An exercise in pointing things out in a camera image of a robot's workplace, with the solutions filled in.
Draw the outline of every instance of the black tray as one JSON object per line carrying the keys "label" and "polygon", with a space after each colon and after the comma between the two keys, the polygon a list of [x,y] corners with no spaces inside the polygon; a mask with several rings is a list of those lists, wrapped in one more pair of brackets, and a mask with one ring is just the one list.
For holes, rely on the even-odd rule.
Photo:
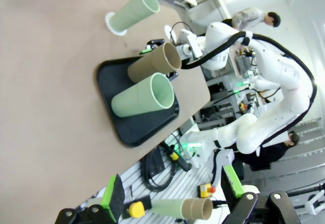
{"label": "black tray", "polygon": [[115,115],[111,101],[115,95],[134,85],[134,82],[127,76],[127,68],[139,58],[141,57],[108,60],[100,64],[97,70],[97,83],[116,131],[123,143],[131,147],[141,145],[179,114],[178,101],[175,96],[174,104],[166,110],[124,118]]}

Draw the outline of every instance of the green light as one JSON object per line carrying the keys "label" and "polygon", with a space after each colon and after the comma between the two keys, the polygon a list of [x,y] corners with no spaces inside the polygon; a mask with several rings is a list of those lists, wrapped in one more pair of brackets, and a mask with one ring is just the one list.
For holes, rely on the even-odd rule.
{"label": "green light", "polygon": [[189,147],[202,147],[202,144],[201,143],[191,143],[191,144],[188,144]]}
{"label": "green light", "polygon": [[175,144],[174,150],[180,154],[180,148],[178,146],[178,144]]}

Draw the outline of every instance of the gray shirt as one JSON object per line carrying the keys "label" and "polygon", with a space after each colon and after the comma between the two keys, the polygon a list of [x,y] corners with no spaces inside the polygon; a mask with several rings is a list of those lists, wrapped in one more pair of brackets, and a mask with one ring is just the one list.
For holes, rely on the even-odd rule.
{"label": "gray shirt", "polygon": [[258,8],[246,8],[233,15],[232,25],[238,30],[248,30],[264,21],[265,12]]}

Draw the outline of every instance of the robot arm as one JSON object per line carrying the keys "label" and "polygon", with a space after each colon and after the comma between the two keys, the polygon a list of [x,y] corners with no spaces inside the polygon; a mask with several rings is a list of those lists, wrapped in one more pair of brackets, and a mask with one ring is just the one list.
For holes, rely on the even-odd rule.
{"label": "robot arm", "polygon": [[[290,51],[267,37],[249,32],[237,32],[223,23],[211,23],[206,33],[205,47],[209,50],[212,46],[218,47],[183,68],[190,69],[205,62],[217,63],[219,54],[224,56],[223,52],[226,52],[228,55],[229,47],[235,41],[245,41],[245,45],[249,44],[255,50],[260,76],[269,82],[268,86],[276,84],[280,86],[283,100],[259,118],[253,114],[245,114],[224,127],[204,133],[188,134],[186,141],[193,142],[200,139],[208,141],[209,144],[218,141],[221,148],[229,147],[236,142],[240,152],[250,154],[262,143],[267,143],[268,140],[282,133],[282,130],[286,130],[287,126],[293,126],[293,123],[302,119],[314,100],[316,86],[312,82],[314,79],[308,68]],[[267,46],[267,42],[290,54],[294,60],[275,54]]]}
{"label": "robot arm", "polygon": [[[208,26],[205,36],[196,36],[191,31],[182,29],[177,39],[178,45],[176,48],[182,60],[189,59],[192,62],[194,59],[205,56],[210,53],[215,47],[226,42],[231,35],[238,31],[221,22],[214,22]],[[219,70],[224,68],[229,54],[229,48],[212,56],[202,66],[209,70]]]}
{"label": "robot arm", "polygon": [[280,87],[280,84],[270,82],[264,79],[263,77],[261,77],[260,75],[249,79],[249,84],[250,84],[250,88],[254,88],[258,91],[267,90],[267,89],[277,89]]}

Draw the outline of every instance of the brown paper cup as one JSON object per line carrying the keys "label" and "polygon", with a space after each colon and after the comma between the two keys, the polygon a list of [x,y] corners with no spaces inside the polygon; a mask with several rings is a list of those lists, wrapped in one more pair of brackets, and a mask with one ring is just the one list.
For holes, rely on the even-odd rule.
{"label": "brown paper cup", "polygon": [[213,204],[209,199],[189,199],[185,200],[182,206],[182,214],[185,219],[201,219],[210,218],[213,210]]}
{"label": "brown paper cup", "polygon": [[176,48],[171,43],[164,43],[130,65],[127,74],[134,83],[138,83],[154,73],[171,73],[181,66]]}

